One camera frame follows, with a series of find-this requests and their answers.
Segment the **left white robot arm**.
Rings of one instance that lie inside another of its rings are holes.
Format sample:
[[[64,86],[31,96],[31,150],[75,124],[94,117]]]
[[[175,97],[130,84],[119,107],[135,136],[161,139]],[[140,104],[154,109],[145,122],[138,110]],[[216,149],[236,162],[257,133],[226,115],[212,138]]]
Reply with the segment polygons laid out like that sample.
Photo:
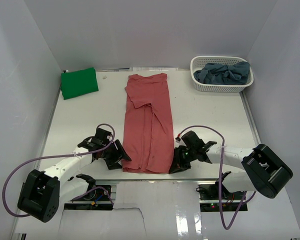
[[[69,156],[42,171],[32,170],[22,185],[17,207],[46,223],[57,213],[61,198],[93,199],[96,180],[80,171],[98,159],[103,159],[109,170],[122,168],[121,160],[131,160],[113,133],[97,127],[95,135],[80,142]]]

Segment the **red t shirt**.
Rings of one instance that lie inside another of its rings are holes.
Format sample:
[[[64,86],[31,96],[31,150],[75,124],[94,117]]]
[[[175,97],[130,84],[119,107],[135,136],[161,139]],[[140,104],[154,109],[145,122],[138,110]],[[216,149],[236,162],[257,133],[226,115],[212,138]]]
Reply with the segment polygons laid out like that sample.
[[[123,148],[130,173],[167,174],[174,156],[173,118],[165,73],[128,77]]]

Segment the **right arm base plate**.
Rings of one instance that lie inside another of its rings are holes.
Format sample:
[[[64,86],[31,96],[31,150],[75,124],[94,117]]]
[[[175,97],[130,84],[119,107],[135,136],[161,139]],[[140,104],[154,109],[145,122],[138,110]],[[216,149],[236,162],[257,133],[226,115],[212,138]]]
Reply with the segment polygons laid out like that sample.
[[[199,184],[195,189],[199,193],[199,205],[202,213],[216,213],[220,211],[218,186],[216,184]],[[221,194],[222,210],[224,212],[235,212],[244,193],[237,191],[234,193]]]

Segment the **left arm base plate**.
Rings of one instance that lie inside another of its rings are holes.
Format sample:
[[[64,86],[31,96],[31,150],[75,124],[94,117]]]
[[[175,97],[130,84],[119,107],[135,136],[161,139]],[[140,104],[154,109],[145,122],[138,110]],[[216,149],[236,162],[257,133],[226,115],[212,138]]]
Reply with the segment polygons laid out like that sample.
[[[113,205],[106,192],[108,192],[110,198],[114,200],[114,196],[112,196],[112,186],[100,185],[99,187],[104,188],[104,190],[98,188],[76,201],[65,203],[64,209],[78,211],[111,211]]]

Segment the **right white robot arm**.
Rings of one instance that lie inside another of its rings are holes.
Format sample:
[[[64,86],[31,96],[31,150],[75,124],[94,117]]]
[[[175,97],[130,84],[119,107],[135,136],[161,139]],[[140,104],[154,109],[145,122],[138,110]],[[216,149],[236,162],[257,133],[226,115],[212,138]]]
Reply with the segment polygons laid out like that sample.
[[[227,165],[241,172],[222,172],[215,181],[216,195],[226,200],[235,192],[258,192],[273,199],[292,179],[292,170],[265,144],[254,148],[228,147],[215,141],[204,142],[190,130],[176,137],[183,141],[174,149],[170,174],[191,168],[191,162]]]

